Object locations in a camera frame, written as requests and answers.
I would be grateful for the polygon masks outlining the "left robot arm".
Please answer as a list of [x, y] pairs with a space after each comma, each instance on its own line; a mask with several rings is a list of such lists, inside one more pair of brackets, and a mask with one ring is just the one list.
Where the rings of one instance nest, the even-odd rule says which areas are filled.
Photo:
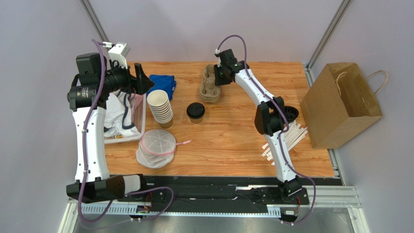
[[135, 75], [130, 67], [121, 67], [119, 61], [107, 59], [99, 53], [86, 53], [76, 57], [78, 74], [67, 94], [69, 108], [75, 120], [78, 147], [78, 165], [75, 182], [66, 187], [69, 197], [83, 203], [122, 199], [145, 185], [141, 174], [109, 174], [104, 150], [104, 119], [106, 101], [110, 93], [125, 91], [144, 94], [154, 86], [144, 73], [142, 65], [135, 63]]

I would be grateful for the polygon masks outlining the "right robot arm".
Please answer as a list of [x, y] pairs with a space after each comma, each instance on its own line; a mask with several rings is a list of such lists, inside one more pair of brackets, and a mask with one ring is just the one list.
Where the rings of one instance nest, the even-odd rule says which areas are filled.
[[297, 173], [291, 164], [285, 131], [288, 122], [284, 114], [284, 100], [275, 97], [254, 76], [252, 70], [244, 61], [238, 61], [231, 49], [215, 51], [219, 58], [214, 65], [215, 85], [221, 86], [235, 82], [248, 94], [257, 106], [255, 127], [267, 141], [272, 154], [276, 177], [285, 196], [291, 196], [302, 189]]

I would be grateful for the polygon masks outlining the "black cup lid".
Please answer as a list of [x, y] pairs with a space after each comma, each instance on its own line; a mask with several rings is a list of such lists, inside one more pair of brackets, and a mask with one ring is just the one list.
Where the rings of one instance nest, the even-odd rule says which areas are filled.
[[199, 102], [193, 102], [189, 104], [186, 110], [188, 117], [191, 119], [202, 118], [205, 114], [205, 111], [206, 109], [204, 105]]

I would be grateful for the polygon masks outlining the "brown paper bag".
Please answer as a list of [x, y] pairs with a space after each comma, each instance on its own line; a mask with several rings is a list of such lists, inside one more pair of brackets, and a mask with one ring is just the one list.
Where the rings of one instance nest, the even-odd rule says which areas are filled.
[[356, 63], [326, 64], [300, 107], [315, 149], [337, 149], [382, 118]]

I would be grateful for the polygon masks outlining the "paper coffee cup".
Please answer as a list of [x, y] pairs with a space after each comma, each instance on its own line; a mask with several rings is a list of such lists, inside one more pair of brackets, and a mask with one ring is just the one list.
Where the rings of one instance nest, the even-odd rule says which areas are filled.
[[195, 124], [201, 124], [203, 121], [204, 114], [188, 114], [190, 121]]

